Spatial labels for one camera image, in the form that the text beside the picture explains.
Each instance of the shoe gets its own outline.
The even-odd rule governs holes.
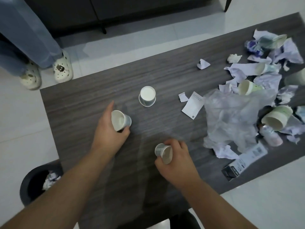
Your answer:
[[[27,64],[25,74],[20,77],[20,82],[29,90],[36,90],[41,86],[41,77],[38,66],[33,62]]]
[[[63,83],[73,78],[72,65],[66,51],[63,50],[63,57],[55,61],[53,70],[57,83]]]

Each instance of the white floor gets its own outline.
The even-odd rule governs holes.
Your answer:
[[[154,19],[90,31],[59,43],[70,54],[74,78],[89,75],[231,31],[300,12],[305,0],[225,0]],[[55,85],[51,69],[42,88]],[[58,158],[39,91],[25,90],[0,70],[0,225],[23,208],[19,188],[33,168]],[[304,228],[305,158],[233,189],[223,197],[259,228]],[[151,228],[169,228],[166,220]]]

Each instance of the translucent plastic bag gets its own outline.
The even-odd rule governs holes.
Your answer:
[[[218,89],[207,93],[204,107],[207,112],[208,139],[225,144],[234,141],[240,152],[253,146],[256,144],[258,111],[271,105],[276,94],[272,89],[259,90],[247,96],[222,93]]]

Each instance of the wooden table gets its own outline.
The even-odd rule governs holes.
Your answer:
[[[154,165],[155,146],[170,137],[186,141],[200,176],[220,194],[305,155],[304,137],[298,145],[285,141],[228,182],[221,169],[230,160],[216,158],[202,145],[207,135],[204,108],[194,120],[181,112],[185,103],[178,94],[189,97],[195,91],[203,96],[232,79],[223,70],[226,59],[237,53],[243,55],[240,63],[247,62],[243,45],[256,28],[292,36],[305,58],[305,27],[297,13],[41,90],[64,171],[88,152],[97,120],[111,100],[115,109],[132,118],[131,134],[101,174],[79,221],[81,229],[146,228],[189,208]],[[199,59],[211,66],[199,70]],[[303,67],[292,64],[290,71],[281,73]],[[138,100],[147,85],[156,90],[150,108]],[[304,105],[304,96],[305,89],[299,88],[290,106]]]

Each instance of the black pants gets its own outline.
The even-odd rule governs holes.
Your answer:
[[[196,218],[185,211],[170,218],[170,229],[200,229]]]

